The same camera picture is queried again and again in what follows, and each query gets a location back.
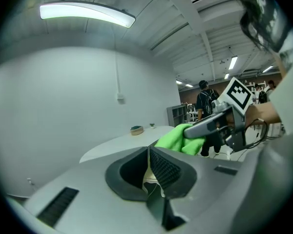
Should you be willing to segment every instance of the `shelf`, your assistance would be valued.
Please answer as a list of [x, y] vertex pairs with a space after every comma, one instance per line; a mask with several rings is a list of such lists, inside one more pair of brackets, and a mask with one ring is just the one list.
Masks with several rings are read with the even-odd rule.
[[178, 116], [175, 116], [174, 118], [178, 118], [178, 117], [180, 117], [180, 116], [185, 116], [185, 115], [178, 115]]
[[255, 84], [245, 85], [246, 87], [253, 87]]

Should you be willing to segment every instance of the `ceiling light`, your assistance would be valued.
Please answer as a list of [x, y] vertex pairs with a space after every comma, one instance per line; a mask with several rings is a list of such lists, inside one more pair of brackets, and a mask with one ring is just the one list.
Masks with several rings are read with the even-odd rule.
[[89, 2], [59, 1], [40, 6], [41, 19], [59, 17], [82, 17], [109, 21], [126, 28], [135, 22], [135, 17], [118, 9]]
[[270, 70], [270, 69], [272, 69], [272, 68], [273, 68], [273, 66], [270, 66], [269, 68], [265, 69], [265, 70], [263, 71], [263, 73], [267, 72], [268, 70]]
[[238, 60], [238, 57], [232, 57], [229, 69], [233, 69], [236, 60]]

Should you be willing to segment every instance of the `ceiling beam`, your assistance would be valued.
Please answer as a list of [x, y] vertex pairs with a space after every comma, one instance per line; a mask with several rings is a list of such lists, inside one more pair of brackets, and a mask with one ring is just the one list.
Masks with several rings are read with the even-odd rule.
[[191, 0], [170, 0], [170, 1], [177, 7], [177, 9], [183, 15], [185, 20], [189, 23], [194, 34], [201, 35], [205, 48], [206, 48], [206, 52], [209, 57], [213, 79], [215, 80], [216, 77], [215, 77], [214, 60], [213, 60], [213, 56], [212, 56], [212, 52], [211, 52], [211, 48], [209, 44], [209, 39], [204, 29], [203, 19], [200, 17], [199, 13], [195, 9]]
[[276, 60], [272, 58], [272, 60], [269, 60], [262, 65], [263, 68], [261, 68], [261, 71], [263, 72], [265, 69], [269, 68], [271, 65], [274, 65], [275, 63], [276, 63]]
[[252, 64], [252, 62], [257, 58], [258, 55], [259, 55], [259, 51], [256, 54], [254, 54], [253, 52], [250, 58], [241, 67], [241, 69], [239, 70], [239, 73], [243, 73], [244, 71], [246, 71], [247, 68]]

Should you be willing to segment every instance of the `black cable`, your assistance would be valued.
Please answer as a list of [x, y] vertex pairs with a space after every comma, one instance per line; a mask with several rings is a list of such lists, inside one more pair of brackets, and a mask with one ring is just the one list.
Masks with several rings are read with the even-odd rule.
[[258, 120], [258, 118], [257, 119], [255, 119], [255, 120], [253, 120], [246, 128], [245, 128], [245, 130], [244, 130], [244, 132], [246, 132], [246, 130], [255, 122], [255, 121], [257, 121]]
[[266, 121], [263, 121], [263, 122], [265, 123], [265, 126], [266, 126], [266, 129], [265, 129], [265, 133], [264, 133], [264, 135], [260, 138], [259, 141], [254, 142], [254, 143], [253, 143], [253, 146], [248, 147], [247, 149], [251, 149], [251, 148], [254, 148], [254, 147], [258, 146], [258, 145], [263, 141], [263, 139], [265, 138], [265, 135], [267, 134], [267, 131], [268, 131], [268, 124], [267, 124]]
[[[242, 155], [247, 151], [247, 149], [241, 154], [240, 157], [242, 157]], [[236, 160], [236, 161], [239, 161], [240, 157]]]

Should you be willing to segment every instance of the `black cap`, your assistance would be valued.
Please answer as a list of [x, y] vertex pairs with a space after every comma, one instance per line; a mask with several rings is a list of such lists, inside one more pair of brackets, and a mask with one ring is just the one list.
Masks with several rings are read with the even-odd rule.
[[208, 81], [202, 80], [199, 82], [199, 86], [201, 89], [203, 89], [207, 87], [208, 83], [209, 83]]

